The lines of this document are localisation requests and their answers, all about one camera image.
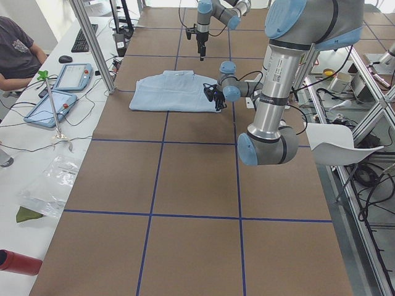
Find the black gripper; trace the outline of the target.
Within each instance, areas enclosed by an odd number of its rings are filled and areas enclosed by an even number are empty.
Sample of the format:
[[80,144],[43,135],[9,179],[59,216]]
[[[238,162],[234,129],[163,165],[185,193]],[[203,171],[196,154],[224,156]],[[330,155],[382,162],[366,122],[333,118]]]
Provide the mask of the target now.
[[222,109],[227,108],[225,98],[220,94],[216,84],[203,84],[203,91],[209,102],[215,101],[215,110],[220,112]]
[[185,31],[187,40],[190,40],[192,35],[196,35],[199,60],[203,61],[206,56],[206,42],[209,39],[209,26],[195,23],[193,27],[187,27]]

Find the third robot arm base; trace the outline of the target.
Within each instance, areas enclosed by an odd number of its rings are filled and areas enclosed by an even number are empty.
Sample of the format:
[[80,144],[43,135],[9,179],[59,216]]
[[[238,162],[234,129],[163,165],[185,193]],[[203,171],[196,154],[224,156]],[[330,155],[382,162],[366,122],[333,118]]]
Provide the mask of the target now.
[[379,75],[392,75],[394,71],[394,43],[384,54],[365,54],[373,71]]

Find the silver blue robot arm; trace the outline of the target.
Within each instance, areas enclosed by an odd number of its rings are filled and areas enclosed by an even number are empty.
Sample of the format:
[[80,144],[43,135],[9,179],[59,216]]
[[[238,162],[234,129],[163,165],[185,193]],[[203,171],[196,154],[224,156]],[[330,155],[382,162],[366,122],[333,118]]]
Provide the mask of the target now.
[[363,1],[275,1],[265,19],[270,55],[264,59],[263,80],[239,80],[236,65],[224,62],[217,82],[204,85],[206,98],[218,109],[241,97],[255,101],[254,121],[237,142],[245,165],[276,165],[293,159],[299,141],[282,116],[302,56],[310,49],[352,46],[360,39],[363,18]]
[[241,21],[241,17],[251,9],[251,2],[248,0],[226,1],[231,8],[226,8],[215,0],[202,0],[197,3],[197,23],[193,27],[186,28],[186,37],[191,39],[196,35],[197,53],[200,61],[206,56],[206,42],[209,39],[209,27],[212,17],[225,25],[225,28],[234,30]]

